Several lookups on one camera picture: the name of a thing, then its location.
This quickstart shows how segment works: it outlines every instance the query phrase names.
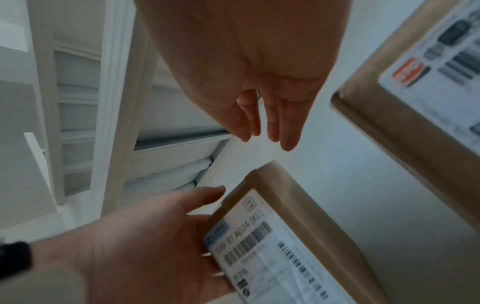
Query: hand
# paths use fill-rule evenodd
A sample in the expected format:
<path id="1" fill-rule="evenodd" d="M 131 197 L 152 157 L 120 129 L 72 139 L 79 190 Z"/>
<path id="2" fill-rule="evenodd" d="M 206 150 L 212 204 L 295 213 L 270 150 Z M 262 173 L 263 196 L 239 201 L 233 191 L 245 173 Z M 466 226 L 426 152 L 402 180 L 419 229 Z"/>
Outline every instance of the hand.
<path id="1" fill-rule="evenodd" d="M 299 142 L 337 59 L 351 0 L 135 0 L 185 94 L 244 141 Z"/>
<path id="2" fill-rule="evenodd" d="M 203 246 L 210 215 L 187 215 L 225 188 L 153 199 L 31 245 L 33 265 L 63 261 L 86 278 L 89 303 L 203 304 L 233 292 Z"/>

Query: white label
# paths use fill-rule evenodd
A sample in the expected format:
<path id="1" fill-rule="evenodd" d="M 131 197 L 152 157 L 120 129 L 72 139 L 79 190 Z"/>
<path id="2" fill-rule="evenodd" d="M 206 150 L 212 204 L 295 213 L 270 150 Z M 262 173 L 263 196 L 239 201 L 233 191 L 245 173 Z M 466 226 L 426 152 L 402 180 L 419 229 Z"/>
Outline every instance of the white label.
<path id="1" fill-rule="evenodd" d="M 453 10 L 379 82 L 480 156 L 480 0 Z"/>
<path id="2" fill-rule="evenodd" d="M 355 303 L 255 190 L 203 241 L 244 303 Z"/>

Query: red logo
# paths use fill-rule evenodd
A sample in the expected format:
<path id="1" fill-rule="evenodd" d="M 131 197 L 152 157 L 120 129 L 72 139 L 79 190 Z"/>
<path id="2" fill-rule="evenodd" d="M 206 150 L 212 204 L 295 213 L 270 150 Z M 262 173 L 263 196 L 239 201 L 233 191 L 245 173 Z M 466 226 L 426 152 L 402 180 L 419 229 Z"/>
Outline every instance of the red logo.
<path id="1" fill-rule="evenodd" d="M 393 78 L 403 85 L 408 85 L 422 75 L 426 68 L 417 58 L 410 58 L 393 74 Z"/>

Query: black wristband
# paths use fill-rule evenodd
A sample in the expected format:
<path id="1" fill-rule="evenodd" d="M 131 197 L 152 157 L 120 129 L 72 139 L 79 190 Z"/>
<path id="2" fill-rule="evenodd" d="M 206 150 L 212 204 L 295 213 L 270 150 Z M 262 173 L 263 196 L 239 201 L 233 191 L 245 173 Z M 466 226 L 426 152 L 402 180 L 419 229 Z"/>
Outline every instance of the black wristband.
<path id="1" fill-rule="evenodd" d="M 32 252 L 25 242 L 0 246 L 0 280 L 32 267 Z"/>

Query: package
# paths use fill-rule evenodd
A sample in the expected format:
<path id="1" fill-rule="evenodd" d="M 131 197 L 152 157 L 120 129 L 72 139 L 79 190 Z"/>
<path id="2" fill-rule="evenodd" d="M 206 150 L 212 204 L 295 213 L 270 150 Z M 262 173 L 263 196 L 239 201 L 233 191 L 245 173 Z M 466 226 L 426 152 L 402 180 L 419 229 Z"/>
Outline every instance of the package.
<path id="1" fill-rule="evenodd" d="M 426 1 L 332 106 L 480 227 L 480 0 Z"/>
<path id="2" fill-rule="evenodd" d="M 355 243 L 276 162 L 245 178 L 204 235 L 246 304 L 388 302 Z"/>

